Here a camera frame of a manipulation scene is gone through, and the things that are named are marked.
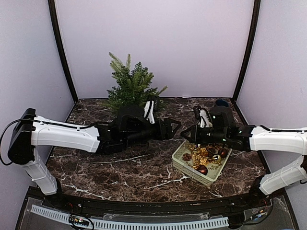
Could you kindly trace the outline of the small green christmas tree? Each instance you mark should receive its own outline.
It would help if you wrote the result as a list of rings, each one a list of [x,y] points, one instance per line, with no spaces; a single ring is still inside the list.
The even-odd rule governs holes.
[[[151,96],[160,96],[167,86],[162,89],[152,87],[154,74],[144,67],[139,61],[131,68],[131,55],[127,55],[126,63],[123,63],[117,56],[109,52],[111,57],[110,67],[112,78],[117,85],[107,90],[108,99],[102,105],[117,112],[120,108],[128,105],[145,107]]]

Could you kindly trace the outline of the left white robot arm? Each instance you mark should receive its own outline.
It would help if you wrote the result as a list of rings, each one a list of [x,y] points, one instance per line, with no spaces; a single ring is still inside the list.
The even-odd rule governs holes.
[[[23,116],[11,122],[15,125],[8,149],[11,163],[20,165],[41,192],[57,209],[63,209],[68,199],[61,185],[51,175],[35,149],[55,146],[109,155],[149,140],[172,139],[181,127],[174,119],[155,118],[154,112],[138,106],[123,108],[112,122],[98,121],[88,126],[63,123],[38,116],[28,108]]]

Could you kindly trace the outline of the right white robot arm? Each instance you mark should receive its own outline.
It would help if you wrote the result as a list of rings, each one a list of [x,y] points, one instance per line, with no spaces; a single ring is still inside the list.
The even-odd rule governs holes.
[[[181,136],[195,144],[223,144],[240,151],[284,151],[300,156],[283,168],[255,179],[245,196],[245,204],[255,208],[263,197],[307,178],[307,129],[276,129],[263,125],[236,126],[232,110],[225,106],[210,111],[193,108],[198,124],[181,132]]]

